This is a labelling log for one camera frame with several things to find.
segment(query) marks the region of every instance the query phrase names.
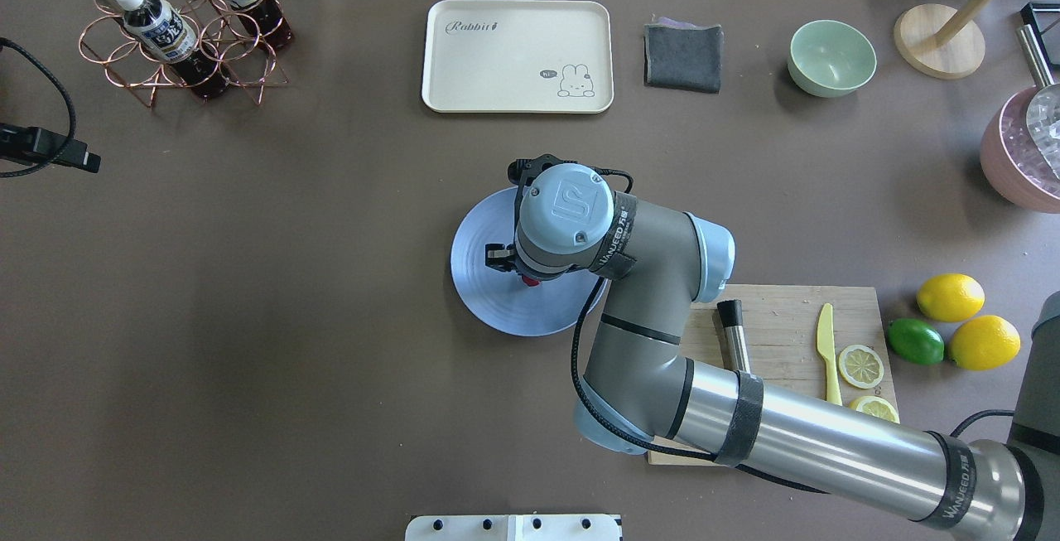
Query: bunny drawing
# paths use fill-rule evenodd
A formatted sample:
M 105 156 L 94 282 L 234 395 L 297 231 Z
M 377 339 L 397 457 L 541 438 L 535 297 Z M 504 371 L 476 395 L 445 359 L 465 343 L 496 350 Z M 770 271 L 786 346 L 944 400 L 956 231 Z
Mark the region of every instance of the bunny drawing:
M 566 65 L 563 67 L 563 80 L 560 81 L 560 97 L 595 97 L 593 77 L 589 68 L 584 65 Z

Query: folded cloth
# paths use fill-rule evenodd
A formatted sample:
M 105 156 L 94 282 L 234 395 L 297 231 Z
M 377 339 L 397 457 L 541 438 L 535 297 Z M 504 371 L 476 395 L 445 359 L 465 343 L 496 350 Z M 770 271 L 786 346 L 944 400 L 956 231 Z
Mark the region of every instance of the folded cloth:
M 644 24 L 644 83 L 700 92 L 722 89 L 722 27 L 659 17 Z

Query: brown table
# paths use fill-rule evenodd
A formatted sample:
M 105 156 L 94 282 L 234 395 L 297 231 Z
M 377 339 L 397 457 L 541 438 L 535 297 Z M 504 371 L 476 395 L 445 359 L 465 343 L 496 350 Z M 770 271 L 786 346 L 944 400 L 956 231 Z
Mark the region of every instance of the brown table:
M 1012 407 L 1058 287 L 1060 220 L 1001 198 L 978 142 L 1031 84 L 1013 36 L 1027 0 L 988 5 L 986 62 L 956 83 L 909 68 L 890 29 L 919 2 L 965 0 L 595 0 L 611 12 L 616 97 L 577 117 L 427 109 L 439 0 L 281 1 L 298 32 L 289 88 L 260 109 L 162 92 L 148 111 L 77 56 L 88 0 L 0 0 L 0 35 L 64 81 L 77 137 L 103 156 L 99 175 L 0 184 L 0 537 L 384 540 L 413 514 L 538 510 L 621 513 L 631 540 L 949 538 L 581 439 L 570 333 L 479 322 L 453 289 L 449 242 L 514 158 L 626 169 L 639 196 L 730 228 L 732 282 L 870 285 L 886 320 L 915 315 L 932 274 L 973 275 L 1025 349 L 986 373 L 895 357 L 902 417 L 949 432 Z M 643 86 L 653 15 L 722 24 L 721 94 Z M 876 46 L 878 74 L 854 95 L 812 99 L 787 75 L 792 32 L 822 17 Z M 12 51 L 0 119 L 65 129 L 58 97 Z

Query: wooden cutting board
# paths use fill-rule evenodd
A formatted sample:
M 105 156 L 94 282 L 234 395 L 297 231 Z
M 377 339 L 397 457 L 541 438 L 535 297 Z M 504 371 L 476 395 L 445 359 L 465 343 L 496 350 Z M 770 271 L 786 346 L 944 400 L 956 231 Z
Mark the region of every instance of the wooden cutting board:
M 825 398 L 825 363 L 817 355 L 817 317 L 823 304 L 832 303 L 836 355 L 850 345 L 865 345 L 880 355 L 884 367 L 883 382 L 874 389 L 855 388 L 840 377 L 844 404 L 861 396 L 874 395 L 898 408 L 876 289 L 729 284 L 714 302 L 692 304 L 692 314 L 681 339 L 682 354 L 725 367 L 720 343 L 724 333 L 717 302 L 726 299 L 740 299 L 743 306 L 750 371 L 770 384 L 820 399 Z M 655 442 L 686 448 L 664 438 L 656 438 Z M 648 463 L 713 466 L 705 460 L 657 452 L 648 453 Z

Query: black handle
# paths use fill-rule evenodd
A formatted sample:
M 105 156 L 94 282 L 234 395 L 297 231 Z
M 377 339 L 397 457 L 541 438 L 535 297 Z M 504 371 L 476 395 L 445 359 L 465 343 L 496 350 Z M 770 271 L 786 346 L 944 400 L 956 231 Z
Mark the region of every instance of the black handle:
M 743 326 L 743 307 L 740 304 L 740 299 L 718 303 L 718 315 L 722 318 L 722 327 Z

